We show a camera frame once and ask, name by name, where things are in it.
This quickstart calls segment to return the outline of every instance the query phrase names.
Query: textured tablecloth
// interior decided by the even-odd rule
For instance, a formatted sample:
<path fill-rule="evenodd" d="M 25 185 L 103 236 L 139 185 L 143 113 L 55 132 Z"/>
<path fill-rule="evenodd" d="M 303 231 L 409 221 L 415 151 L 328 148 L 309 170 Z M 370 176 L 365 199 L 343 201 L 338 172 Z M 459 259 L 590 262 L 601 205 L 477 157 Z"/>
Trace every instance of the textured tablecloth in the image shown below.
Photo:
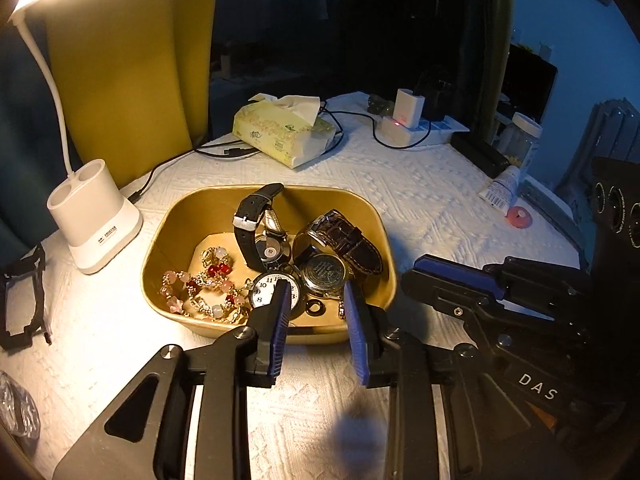
<path fill-rule="evenodd" d="M 341 96 L 329 108 L 363 111 L 366 100 L 364 94 Z M 483 202 L 477 192 L 487 177 L 449 145 L 390 150 L 374 142 L 366 119 L 338 119 L 345 128 L 342 144 L 299 170 L 262 153 L 237 161 L 193 154 L 167 165 L 137 204 L 144 217 L 140 234 L 93 276 L 75 269 L 60 233 L 44 241 L 54 343 L 47 346 L 36 336 L 32 348 L 1 353 L 0 369 L 30 391 L 40 410 L 42 434 L 33 461 L 46 478 L 160 347 L 210 343 L 154 313 L 140 289 L 143 259 L 162 216 L 199 187 L 280 181 L 353 191 L 382 216 L 398 273 L 423 253 L 475 267 L 508 255 L 578 266 L 574 248 L 535 211 L 532 227 L 518 230 Z M 10 330 L 21 331 L 33 314 L 30 280 L 15 285 L 8 299 Z M 389 317 L 430 344 L 453 348 L 468 341 L 459 322 L 402 293 Z M 250 388 L 248 394 L 253 478 L 379 479 L 387 397 L 386 388 L 358 386 L 347 344 L 288 347 L 276 386 Z M 441 462 L 447 470 L 446 458 Z"/>

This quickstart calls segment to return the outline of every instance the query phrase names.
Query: white lid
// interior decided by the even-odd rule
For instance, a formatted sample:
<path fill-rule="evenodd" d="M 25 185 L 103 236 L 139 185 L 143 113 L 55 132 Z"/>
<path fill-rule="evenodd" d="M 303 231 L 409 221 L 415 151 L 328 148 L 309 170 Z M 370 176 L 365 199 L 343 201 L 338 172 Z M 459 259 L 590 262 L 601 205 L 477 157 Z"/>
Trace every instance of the white lid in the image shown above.
<path fill-rule="evenodd" d="M 537 139 L 542 135 L 542 126 L 533 119 L 529 119 L 526 115 L 519 112 L 514 113 L 513 124 L 519 127 L 523 132 L 528 133 L 530 136 L 536 137 Z"/>

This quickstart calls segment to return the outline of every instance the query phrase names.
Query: white clock dial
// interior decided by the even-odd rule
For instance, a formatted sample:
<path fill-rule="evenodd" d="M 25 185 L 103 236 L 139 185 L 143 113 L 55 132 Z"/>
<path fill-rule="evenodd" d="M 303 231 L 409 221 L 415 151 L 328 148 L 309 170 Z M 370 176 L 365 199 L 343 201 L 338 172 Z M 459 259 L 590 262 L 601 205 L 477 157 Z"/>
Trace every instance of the white clock dial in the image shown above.
<path fill-rule="evenodd" d="M 253 308 L 271 303 L 278 280 L 286 280 L 291 284 L 291 309 L 293 310 L 300 300 L 300 286 L 293 277 L 284 272 L 267 272 L 256 278 L 254 288 L 249 291 L 249 302 Z"/>

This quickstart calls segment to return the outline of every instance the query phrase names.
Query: wall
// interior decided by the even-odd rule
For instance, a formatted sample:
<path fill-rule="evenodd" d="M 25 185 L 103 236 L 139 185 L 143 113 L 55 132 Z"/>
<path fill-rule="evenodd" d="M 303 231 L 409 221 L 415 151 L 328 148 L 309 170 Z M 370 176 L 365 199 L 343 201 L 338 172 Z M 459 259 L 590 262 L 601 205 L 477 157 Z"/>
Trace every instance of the wall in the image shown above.
<path fill-rule="evenodd" d="M 553 189 L 575 153 L 594 104 L 628 98 L 640 108 L 640 43 L 614 3 L 514 0 L 514 28 L 538 52 L 552 45 L 556 83 L 542 119 L 533 177 Z"/>

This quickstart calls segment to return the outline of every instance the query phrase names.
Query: blue curtain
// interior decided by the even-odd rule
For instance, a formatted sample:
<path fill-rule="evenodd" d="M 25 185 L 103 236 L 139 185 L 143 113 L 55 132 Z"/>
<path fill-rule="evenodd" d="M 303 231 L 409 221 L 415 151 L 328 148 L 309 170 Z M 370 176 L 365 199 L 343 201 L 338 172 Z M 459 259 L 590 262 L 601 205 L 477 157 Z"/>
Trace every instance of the blue curtain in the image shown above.
<path fill-rule="evenodd" d="M 44 22 L 28 19 L 47 56 Z M 80 160 L 71 140 L 74 168 Z M 49 88 L 10 23 L 0 29 L 0 266 L 17 260 L 57 229 L 47 198 L 66 178 Z"/>

